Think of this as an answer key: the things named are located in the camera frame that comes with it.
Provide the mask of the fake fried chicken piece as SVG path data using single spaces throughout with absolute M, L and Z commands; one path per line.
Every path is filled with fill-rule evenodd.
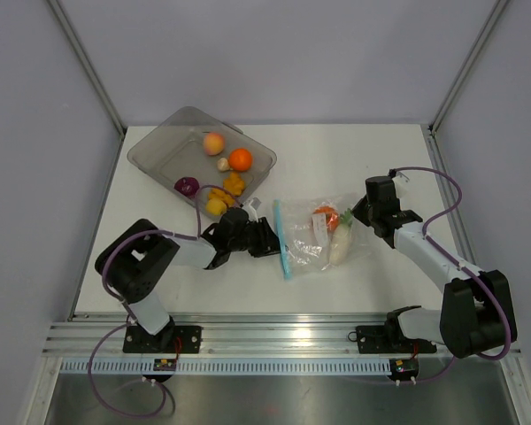
M 235 198 L 239 197 L 245 188 L 246 184 L 242 177 L 237 172 L 231 172 L 223 181 L 222 189 L 212 189 L 208 198 L 220 200 L 230 207 L 234 205 Z

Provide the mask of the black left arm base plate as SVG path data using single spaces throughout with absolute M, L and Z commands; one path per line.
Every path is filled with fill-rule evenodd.
M 198 354 L 203 328 L 175 325 L 156 335 L 139 325 L 126 330 L 122 351 L 126 354 Z

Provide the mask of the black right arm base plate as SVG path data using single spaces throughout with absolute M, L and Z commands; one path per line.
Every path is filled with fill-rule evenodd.
M 360 354 L 433 354 L 437 347 L 422 339 L 392 340 L 383 325 L 357 326 L 352 332 Z

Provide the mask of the beige fake garlic bulb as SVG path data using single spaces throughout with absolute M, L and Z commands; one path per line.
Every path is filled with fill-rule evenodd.
M 220 172 L 226 172 L 226 171 L 229 171 L 231 169 L 230 165 L 229 165 L 229 162 L 226 158 L 220 158 L 218 161 L 217 161 L 217 168 Z

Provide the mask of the fake peach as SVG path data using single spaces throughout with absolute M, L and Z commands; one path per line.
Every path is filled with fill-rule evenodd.
M 226 146 L 225 137 L 219 133 L 210 132 L 204 136 L 203 149 L 204 153 L 209 156 L 219 155 Z

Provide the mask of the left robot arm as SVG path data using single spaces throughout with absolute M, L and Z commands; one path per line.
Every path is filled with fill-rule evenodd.
M 231 207 L 200 236 L 178 235 L 140 219 L 112 242 L 95 262 L 109 295 L 127 311 L 127 354 L 194 354 L 200 350 L 202 328 L 180 326 L 164 308 L 156 286 L 170 266 L 213 270 L 233 252 L 253 258 L 281 252 L 278 236 L 265 217 L 253 220 L 241 207 Z

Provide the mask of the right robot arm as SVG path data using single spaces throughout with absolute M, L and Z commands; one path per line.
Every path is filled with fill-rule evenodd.
M 457 359 L 473 355 L 499 360 L 518 336 L 510 285 L 498 271 L 485 271 L 448 251 L 428 231 L 428 222 L 401 206 L 398 170 L 366 180 L 366 193 L 353 216 L 390 248 L 415 264 L 442 292 L 442 306 L 420 305 L 389 312 L 374 336 L 374 348 L 429 352 L 441 344 Z

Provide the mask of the purple fake onion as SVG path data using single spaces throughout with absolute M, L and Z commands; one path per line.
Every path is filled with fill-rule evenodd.
M 199 191 L 200 184 L 196 178 L 185 176 L 176 181 L 173 188 L 184 197 L 192 198 Z

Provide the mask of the orange fake orange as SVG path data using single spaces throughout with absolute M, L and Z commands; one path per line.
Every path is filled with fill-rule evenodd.
M 227 161 L 232 170 L 236 172 L 246 172 L 252 167 L 253 156 L 247 149 L 238 148 L 231 151 Z

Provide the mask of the clear zip top bag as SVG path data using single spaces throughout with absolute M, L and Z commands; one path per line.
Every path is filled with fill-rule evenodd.
M 313 213 L 322 205 L 334 207 L 340 215 L 347 209 L 352 212 L 352 207 L 358 200 L 358 194 L 349 192 L 326 197 L 273 201 L 275 232 L 281 247 L 281 267 L 287 280 L 349 265 L 372 253 L 367 228 L 354 218 L 348 255 L 341 265 L 331 266 L 329 250 L 334 232 L 327 231 L 323 215 Z

